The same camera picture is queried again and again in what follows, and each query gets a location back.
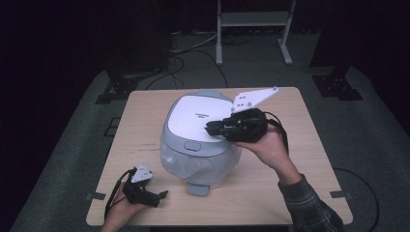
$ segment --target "metal stand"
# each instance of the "metal stand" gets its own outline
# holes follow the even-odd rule
[[[217,65],[222,65],[221,28],[234,26],[284,26],[283,36],[281,39],[278,39],[278,45],[286,65],[293,65],[289,51],[286,47],[286,41],[287,36],[289,35],[289,29],[292,23],[297,0],[292,0],[288,12],[262,13],[222,13],[220,1],[221,0],[218,0],[218,28],[216,45]]]

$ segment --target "gray carpet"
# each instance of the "gray carpet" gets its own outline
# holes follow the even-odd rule
[[[348,204],[354,220],[345,230],[368,231],[377,217],[376,196],[380,218],[374,231],[410,231],[408,135],[378,98],[366,76],[354,67],[346,78],[360,92],[362,101],[320,96],[311,76],[329,73],[332,67],[308,67],[318,34],[289,36],[293,66],[284,64],[277,37],[253,36],[250,43],[223,48],[220,70],[228,87],[299,88],[332,166],[341,168],[335,170],[339,183],[353,196]],[[202,40],[203,37],[193,35],[178,36],[174,48]],[[215,57],[213,46],[198,49]],[[177,57],[184,60],[184,67],[178,71],[182,67],[181,60],[170,58],[169,71],[178,71],[174,77],[166,76],[150,85],[166,74],[162,72],[140,81],[137,89],[144,90],[149,85],[149,89],[225,87],[220,71],[205,53],[188,52]],[[106,73],[102,72],[84,93],[13,231],[99,231],[100,228],[91,227],[85,221],[91,203],[86,196],[97,187],[113,139],[109,136],[113,132],[106,134],[106,129],[112,118],[121,117],[126,104],[126,101],[95,104],[108,82]],[[130,226],[123,231],[149,230]]]

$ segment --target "table top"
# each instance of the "table top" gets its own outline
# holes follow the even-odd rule
[[[237,93],[259,89],[265,88],[219,90],[233,100]],[[126,170],[141,163],[146,164],[154,175],[146,189],[153,193],[169,190],[169,193],[158,208],[143,211],[130,224],[292,224],[278,189],[275,171],[246,149],[223,185],[211,189],[206,197],[188,194],[186,183],[162,167],[160,139],[166,115],[180,97],[195,91],[134,91],[130,94],[96,189],[106,196],[104,200],[93,200],[87,216],[88,224],[103,224],[104,207],[116,181]],[[350,223],[353,216],[345,198],[330,195],[331,191],[340,190],[340,186],[299,90],[280,87],[275,95],[257,107],[279,117],[288,135],[291,159],[299,171],[307,176],[319,197],[340,215],[343,222]]]

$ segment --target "plaid shirt sleeve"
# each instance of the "plaid shirt sleeve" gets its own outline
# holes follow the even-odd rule
[[[343,221],[325,202],[319,199],[305,175],[299,183],[283,186],[278,183],[289,211],[295,232],[343,231]]]

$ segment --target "black vr controller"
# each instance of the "black vr controller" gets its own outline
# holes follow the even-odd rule
[[[130,201],[130,203],[132,204],[139,203],[139,204],[143,204],[146,206],[158,207],[158,205],[160,204],[160,201],[166,197],[166,195],[168,194],[167,190],[160,192],[159,194],[154,194],[145,188],[145,186],[150,182],[150,179],[133,183],[132,176],[135,175],[136,170],[137,169],[134,168],[134,169],[130,169],[126,171],[117,181],[117,183],[115,184],[114,190],[112,191],[105,205],[104,218],[106,218],[106,216],[108,215],[109,210],[113,206],[112,204],[115,205],[118,203],[118,202],[112,203],[112,201],[121,185],[122,179],[126,175],[129,175],[129,176],[128,176],[127,181],[124,183],[123,193],[126,195],[126,198],[128,199],[128,201]]]
[[[276,118],[267,119],[266,114]],[[268,124],[279,129],[286,150],[288,151],[287,136],[277,116],[269,112],[262,112],[258,108],[232,113],[222,121],[212,121],[206,124],[205,130],[211,136],[222,135],[231,142],[257,142],[268,132]]]

